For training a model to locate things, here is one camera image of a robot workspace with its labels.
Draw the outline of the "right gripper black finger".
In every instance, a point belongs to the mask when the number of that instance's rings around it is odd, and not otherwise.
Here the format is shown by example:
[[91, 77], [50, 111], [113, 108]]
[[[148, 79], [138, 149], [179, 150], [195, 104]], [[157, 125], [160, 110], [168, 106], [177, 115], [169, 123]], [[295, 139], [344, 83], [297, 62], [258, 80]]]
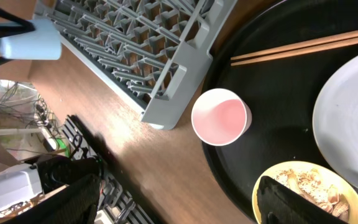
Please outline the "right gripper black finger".
[[269, 176], [257, 189], [261, 224], [346, 224]]

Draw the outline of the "food scraps and nut shells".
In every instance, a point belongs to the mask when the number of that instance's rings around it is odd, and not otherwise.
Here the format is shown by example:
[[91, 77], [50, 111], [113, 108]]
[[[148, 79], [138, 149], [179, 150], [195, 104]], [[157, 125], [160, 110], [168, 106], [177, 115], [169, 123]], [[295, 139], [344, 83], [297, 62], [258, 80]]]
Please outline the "food scraps and nut shells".
[[349, 221], [347, 199], [335, 185], [325, 184], [318, 170], [281, 170], [273, 179], [340, 220]]

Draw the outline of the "light blue cup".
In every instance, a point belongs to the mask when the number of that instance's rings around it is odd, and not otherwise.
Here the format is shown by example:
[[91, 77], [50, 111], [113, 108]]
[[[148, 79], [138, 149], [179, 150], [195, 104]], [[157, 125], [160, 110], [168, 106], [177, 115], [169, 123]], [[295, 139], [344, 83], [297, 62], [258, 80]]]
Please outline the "light blue cup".
[[29, 22], [34, 31], [0, 38], [0, 56], [13, 60], [58, 60], [62, 45], [53, 22], [48, 19]]

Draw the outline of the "grey round plate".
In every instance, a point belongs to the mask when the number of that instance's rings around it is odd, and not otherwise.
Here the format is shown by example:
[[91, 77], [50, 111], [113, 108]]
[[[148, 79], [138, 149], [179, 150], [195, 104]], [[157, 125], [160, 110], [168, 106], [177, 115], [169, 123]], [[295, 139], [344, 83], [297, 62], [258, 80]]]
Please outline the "grey round plate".
[[324, 84], [314, 105], [312, 125], [328, 164], [358, 188], [358, 56]]

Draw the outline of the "pink cup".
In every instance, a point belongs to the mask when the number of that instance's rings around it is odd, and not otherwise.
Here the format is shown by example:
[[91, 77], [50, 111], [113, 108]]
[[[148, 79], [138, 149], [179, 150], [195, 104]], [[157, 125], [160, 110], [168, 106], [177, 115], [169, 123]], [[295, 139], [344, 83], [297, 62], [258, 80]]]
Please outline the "pink cup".
[[233, 91], [215, 88], [202, 93], [195, 101], [191, 123], [203, 142], [212, 146], [226, 146], [250, 128], [252, 112]]

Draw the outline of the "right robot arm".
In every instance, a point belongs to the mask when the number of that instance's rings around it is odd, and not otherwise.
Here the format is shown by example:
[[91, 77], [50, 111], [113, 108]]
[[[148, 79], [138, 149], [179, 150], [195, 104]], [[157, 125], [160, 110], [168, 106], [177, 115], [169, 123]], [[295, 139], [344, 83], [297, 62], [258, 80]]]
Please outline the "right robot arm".
[[[70, 162], [55, 156], [30, 168], [39, 170], [42, 185], [68, 187], [7, 223], [93, 223], [101, 183], [96, 159]], [[266, 175], [257, 184], [257, 205], [262, 223], [344, 223]]]

